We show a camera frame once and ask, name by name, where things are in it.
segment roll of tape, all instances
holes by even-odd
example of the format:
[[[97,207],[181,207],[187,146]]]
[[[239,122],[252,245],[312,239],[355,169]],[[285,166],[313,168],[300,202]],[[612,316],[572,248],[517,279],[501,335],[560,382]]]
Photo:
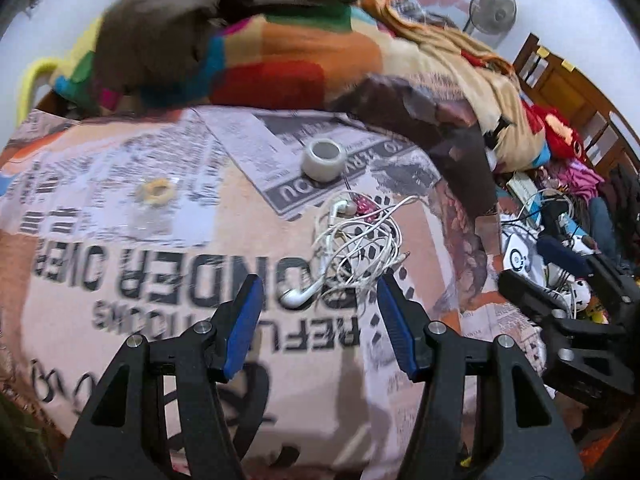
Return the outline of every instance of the roll of tape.
[[[147,205],[165,205],[175,196],[174,183],[166,178],[156,178],[141,186],[142,200]]]
[[[347,150],[331,139],[314,139],[302,155],[302,171],[318,182],[331,182],[347,163]]]

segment white wall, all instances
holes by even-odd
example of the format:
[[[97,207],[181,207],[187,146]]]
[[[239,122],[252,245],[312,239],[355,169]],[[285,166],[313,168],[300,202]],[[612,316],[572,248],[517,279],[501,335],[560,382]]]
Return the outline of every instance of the white wall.
[[[15,127],[23,71],[40,57],[64,56],[85,28],[115,0],[41,0],[20,12],[0,40],[0,147]]]
[[[513,60],[530,32],[574,64],[640,135],[640,47],[610,0],[516,0],[498,53]]]

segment blue object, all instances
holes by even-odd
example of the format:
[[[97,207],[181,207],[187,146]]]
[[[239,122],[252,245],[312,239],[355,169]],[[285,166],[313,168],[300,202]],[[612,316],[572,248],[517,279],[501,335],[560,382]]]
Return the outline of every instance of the blue object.
[[[556,264],[576,278],[586,278],[591,272],[584,256],[574,253],[551,236],[540,235],[536,243],[536,251],[546,264]]]
[[[391,290],[389,290],[389,286],[382,277],[378,279],[377,290],[378,307],[385,321],[386,332],[391,340],[398,366],[413,381],[418,373],[418,365],[415,361],[411,331],[400,312],[400,307],[391,294]]]
[[[203,99],[209,95],[216,74],[224,69],[224,36],[212,36],[206,57],[194,75],[166,87],[143,87],[140,99],[149,108],[169,108]]]
[[[544,166],[551,160],[551,150],[549,149],[549,145],[545,143],[542,145],[542,151],[540,154],[533,160],[531,163],[532,168],[539,168],[540,166]]]
[[[228,380],[231,380],[242,368],[246,353],[254,338],[255,326],[262,310],[263,299],[262,280],[256,279],[252,283],[244,303],[240,306],[240,313],[226,343],[226,361],[223,373]]]
[[[16,176],[17,175],[0,176],[0,196],[3,196],[6,193],[6,190],[9,189],[9,186]]]
[[[588,236],[587,231],[581,228],[573,218],[569,218],[567,225],[564,227],[567,236]]]
[[[620,259],[616,246],[616,235],[613,222],[609,216],[607,203],[601,196],[594,197],[589,202],[589,217],[591,219],[591,237],[596,240],[598,248],[609,260],[617,262]]]

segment newspaper page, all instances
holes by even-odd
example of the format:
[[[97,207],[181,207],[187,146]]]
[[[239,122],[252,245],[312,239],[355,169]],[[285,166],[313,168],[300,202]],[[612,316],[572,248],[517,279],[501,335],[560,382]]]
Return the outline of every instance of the newspaper page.
[[[416,149],[403,139],[369,132],[343,114],[270,112],[242,108],[198,108],[211,131],[260,195],[284,219],[307,205],[321,203],[344,186],[341,179],[320,184],[302,173],[302,153],[314,138],[339,142],[348,153],[344,176],[365,173],[374,160],[386,160]]]
[[[228,157],[197,115],[141,130],[121,145],[68,157],[55,145],[34,155],[0,203],[0,228],[61,240],[76,237],[188,247],[209,241]],[[153,210],[132,200],[140,185],[169,180],[175,199]]]

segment yellow fabric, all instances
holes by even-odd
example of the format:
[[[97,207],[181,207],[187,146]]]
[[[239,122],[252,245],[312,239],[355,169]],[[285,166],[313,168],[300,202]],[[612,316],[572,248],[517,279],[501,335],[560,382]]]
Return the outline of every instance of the yellow fabric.
[[[55,85],[56,79],[59,76],[64,76],[66,79],[70,79],[76,69],[76,66],[82,61],[82,58],[86,56],[87,52],[95,52],[95,43],[98,40],[98,33],[102,26],[102,16],[96,18],[91,25],[82,33],[74,46],[66,53],[64,59],[60,60],[56,70],[51,74],[49,84]]]
[[[372,18],[415,43],[432,60],[430,66],[439,66],[454,78],[471,104],[483,133],[495,130],[500,115],[513,123],[498,135],[495,152],[501,171],[530,168],[542,150],[545,137],[543,132],[533,134],[530,129],[513,66],[460,30],[405,20],[392,8],[392,1],[359,0],[359,4]],[[490,63],[498,72],[473,67],[462,57],[462,50]]]
[[[494,148],[498,163],[502,164],[499,170],[506,173],[529,169],[542,151],[544,129],[535,134],[531,131],[520,94],[515,91],[510,79],[485,68],[476,70],[494,90],[502,114],[513,123],[498,135],[498,143]]]
[[[55,57],[43,57],[31,63],[25,70],[18,90],[18,109],[16,113],[16,125],[22,124],[29,115],[33,104],[31,103],[33,95],[33,84],[41,75],[55,71],[61,59]]]

